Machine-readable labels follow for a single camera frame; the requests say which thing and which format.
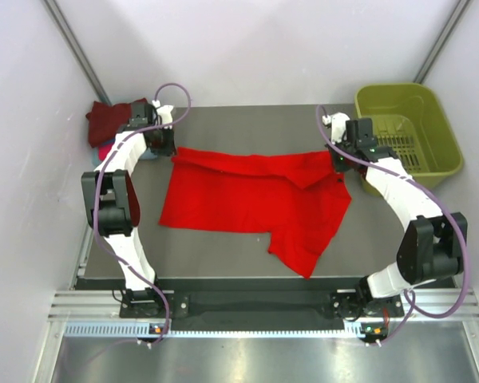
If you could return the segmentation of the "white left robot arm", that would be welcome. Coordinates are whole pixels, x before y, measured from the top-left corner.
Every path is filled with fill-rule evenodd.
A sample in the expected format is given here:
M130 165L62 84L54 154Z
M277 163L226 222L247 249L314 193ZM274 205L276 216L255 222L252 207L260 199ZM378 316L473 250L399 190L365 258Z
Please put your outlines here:
M141 210L132 174L149 152L156 158L176 154L173 110L158 100L133 103L131 116L119 127L106 157L81 177L88 224L125 277L119 289L125 318L162 317L167 312L168 303L141 243Z

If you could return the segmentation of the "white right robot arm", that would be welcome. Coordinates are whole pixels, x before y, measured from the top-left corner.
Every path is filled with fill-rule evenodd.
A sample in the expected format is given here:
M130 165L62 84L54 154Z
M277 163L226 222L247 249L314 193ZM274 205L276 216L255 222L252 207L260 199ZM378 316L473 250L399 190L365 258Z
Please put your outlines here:
M324 139L335 171L361 173L405 231L395 261L358 283L358 309L373 316L385 307L386 298L458 274L468 278L466 218L450 213L406 172L397 153L378 142L372 120L336 113L320 117L319 127L331 131Z

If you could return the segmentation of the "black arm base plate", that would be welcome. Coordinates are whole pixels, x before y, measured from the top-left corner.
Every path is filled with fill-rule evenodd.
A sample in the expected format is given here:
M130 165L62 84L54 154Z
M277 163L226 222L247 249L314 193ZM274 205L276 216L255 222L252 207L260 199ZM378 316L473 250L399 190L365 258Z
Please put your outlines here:
M343 320L383 323L404 315L400 298L362 307L358 280L324 278L162 278L168 300L150 293L143 302L122 298L120 318L164 319L180 331L340 330Z

